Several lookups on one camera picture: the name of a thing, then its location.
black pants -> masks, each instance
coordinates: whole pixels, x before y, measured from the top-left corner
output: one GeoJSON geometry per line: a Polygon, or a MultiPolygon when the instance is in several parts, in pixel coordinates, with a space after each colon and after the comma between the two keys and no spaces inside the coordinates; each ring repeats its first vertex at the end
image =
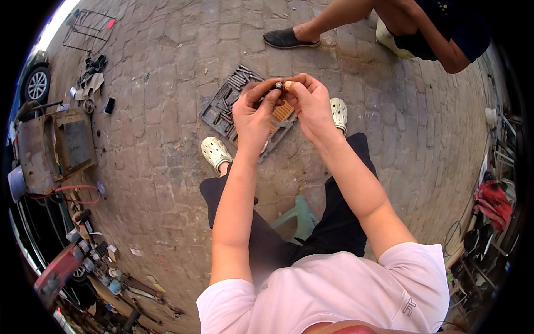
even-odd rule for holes
{"type": "MultiPolygon", "coordinates": [[[[352,135],[347,138],[347,142],[376,176],[365,135],[362,133],[352,135]]],[[[223,177],[209,178],[200,184],[200,192],[208,204],[208,220],[211,228],[231,167],[232,164],[228,166],[228,171],[223,177]]],[[[363,257],[367,237],[343,198],[334,177],[326,181],[325,190],[326,208],[323,218],[303,246],[283,241],[254,210],[248,248],[250,269],[256,285],[261,284],[274,270],[290,267],[295,261],[307,255],[347,251],[363,257]]]]}

red cloth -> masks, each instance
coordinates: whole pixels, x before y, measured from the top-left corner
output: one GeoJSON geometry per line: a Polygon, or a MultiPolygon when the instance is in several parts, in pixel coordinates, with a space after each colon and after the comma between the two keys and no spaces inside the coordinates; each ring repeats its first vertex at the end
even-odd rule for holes
{"type": "Polygon", "coordinates": [[[482,182],[475,191],[475,209],[491,219],[491,225],[499,232],[506,230],[512,215],[512,206],[497,181],[482,182]]]}

green plastic stool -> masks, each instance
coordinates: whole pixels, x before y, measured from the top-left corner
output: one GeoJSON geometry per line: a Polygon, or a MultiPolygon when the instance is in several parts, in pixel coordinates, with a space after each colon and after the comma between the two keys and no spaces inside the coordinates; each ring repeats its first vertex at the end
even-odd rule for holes
{"type": "Polygon", "coordinates": [[[288,212],[284,213],[280,218],[276,219],[274,223],[270,226],[272,229],[277,229],[282,226],[288,220],[293,217],[297,217],[297,231],[295,235],[291,238],[290,242],[302,246],[295,238],[306,240],[311,233],[315,225],[319,223],[317,217],[313,214],[306,202],[306,197],[304,195],[295,196],[295,206],[290,209],[288,212]]]}

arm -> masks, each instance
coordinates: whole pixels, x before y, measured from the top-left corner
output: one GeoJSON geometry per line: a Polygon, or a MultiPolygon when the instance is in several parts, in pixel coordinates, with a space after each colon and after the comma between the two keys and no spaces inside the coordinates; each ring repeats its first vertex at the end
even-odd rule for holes
{"type": "Polygon", "coordinates": [[[441,35],[424,10],[414,0],[401,0],[399,5],[415,21],[428,45],[430,45],[430,48],[447,73],[458,73],[471,64],[471,61],[467,59],[466,55],[452,39],[447,41],[441,35]]]}
{"type": "Polygon", "coordinates": [[[334,126],[325,86],[307,74],[289,80],[285,82],[289,91],[285,98],[360,221],[376,258],[397,244],[417,242],[395,214],[380,182],[334,126]]]}
{"type": "Polygon", "coordinates": [[[209,284],[231,278],[252,283],[248,242],[254,211],[257,161],[269,136],[271,113],[280,91],[268,93],[258,110],[253,108],[276,79],[246,86],[232,108],[239,147],[215,214],[211,241],[209,284]]]}

tire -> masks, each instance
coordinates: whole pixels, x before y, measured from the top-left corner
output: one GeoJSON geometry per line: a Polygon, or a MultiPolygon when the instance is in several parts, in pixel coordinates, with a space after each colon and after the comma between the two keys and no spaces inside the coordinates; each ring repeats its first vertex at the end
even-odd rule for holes
{"type": "Polygon", "coordinates": [[[87,278],[87,275],[89,272],[81,265],[76,271],[72,274],[72,277],[70,278],[74,282],[83,282],[87,278]]]}
{"type": "Polygon", "coordinates": [[[40,66],[32,71],[24,85],[24,97],[26,101],[38,101],[45,104],[50,90],[50,72],[44,66],[40,66]]]}

